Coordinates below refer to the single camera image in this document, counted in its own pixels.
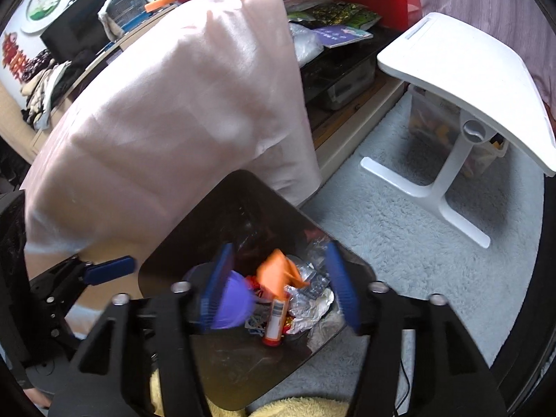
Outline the person's left hand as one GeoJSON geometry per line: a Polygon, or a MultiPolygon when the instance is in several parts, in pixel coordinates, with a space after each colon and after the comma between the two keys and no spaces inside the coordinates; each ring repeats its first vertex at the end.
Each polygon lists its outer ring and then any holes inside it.
{"type": "Polygon", "coordinates": [[[38,389],[24,389],[24,393],[38,408],[50,409],[52,400],[38,389]]]}

